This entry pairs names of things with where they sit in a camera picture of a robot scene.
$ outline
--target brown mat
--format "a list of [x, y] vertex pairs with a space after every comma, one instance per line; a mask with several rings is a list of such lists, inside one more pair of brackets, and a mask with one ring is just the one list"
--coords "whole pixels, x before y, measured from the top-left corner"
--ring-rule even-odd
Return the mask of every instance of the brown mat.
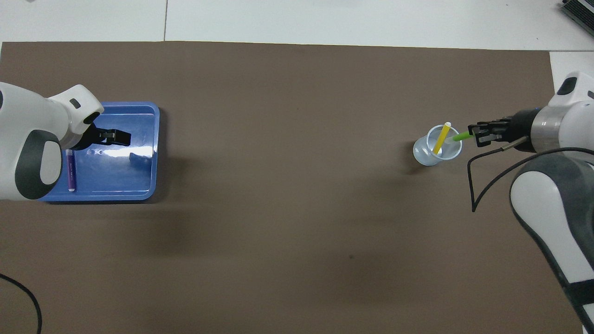
[[[545, 105], [547, 52], [240, 43], [4, 43], [0, 80], [162, 109], [153, 204], [0, 203], [0, 272], [44, 333], [579, 333], [508, 203], [470, 212], [465, 143]], [[476, 164], [482, 187], [525, 157]], [[33, 307], [0, 282], [0, 332]]]

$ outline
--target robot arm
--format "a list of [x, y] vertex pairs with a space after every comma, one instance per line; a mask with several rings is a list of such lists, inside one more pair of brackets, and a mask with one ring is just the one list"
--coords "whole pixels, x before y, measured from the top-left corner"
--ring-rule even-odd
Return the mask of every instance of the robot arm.
[[61, 150], [129, 145], [128, 133], [94, 126], [102, 112], [82, 85], [44, 98], [0, 83], [0, 200], [34, 200], [50, 192], [61, 174]]
[[[544, 108], [469, 125], [479, 147], [527, 140], [516, 148], [542, 153], [563, 147], [594, 150], [594, 79], [570, 73]], [[538, 156], [510, 189], [516, 218], [548, 260], [569, 302], [594, 334], [594, 156]]]

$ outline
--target blue tray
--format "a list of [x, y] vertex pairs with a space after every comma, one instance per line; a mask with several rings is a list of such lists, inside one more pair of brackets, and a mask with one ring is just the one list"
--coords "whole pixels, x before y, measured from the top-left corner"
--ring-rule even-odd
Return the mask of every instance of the blue tray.
[[40, 201], [141, 201], [154, 193], [157, 182], [159, 108], [152, 102], [102, 102], [95, 119], [104, 129], [132, 135], [130, 146], [93, 144], [74, 151], [76, 190], [68, 191], [66, 153], [56, 186]]

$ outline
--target white table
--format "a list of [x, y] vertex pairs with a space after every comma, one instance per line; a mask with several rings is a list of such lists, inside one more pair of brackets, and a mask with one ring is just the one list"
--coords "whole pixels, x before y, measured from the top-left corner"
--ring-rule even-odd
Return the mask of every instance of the white table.
[[560, 0], [12, 0], [2, 41], [203, 40], [546, 50], [557, 88], [594, 74], [594, 37]]

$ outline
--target green straw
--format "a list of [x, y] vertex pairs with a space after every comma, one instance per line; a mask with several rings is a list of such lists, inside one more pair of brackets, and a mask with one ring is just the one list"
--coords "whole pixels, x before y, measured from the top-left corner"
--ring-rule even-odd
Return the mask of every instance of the green straw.
[[448, 144], [453, 143], [454, 141], [460, 141], [460, 140], [464, 140], [464, 139], [468, 139], [468, 138], [472, 138], [474, 137], [473, 135], [471, 135], [468, 131], [467, 132], [462, 132], [460, 134], [457, 134], [455, 136], [452, 137], [448, 137], [445, 142]]

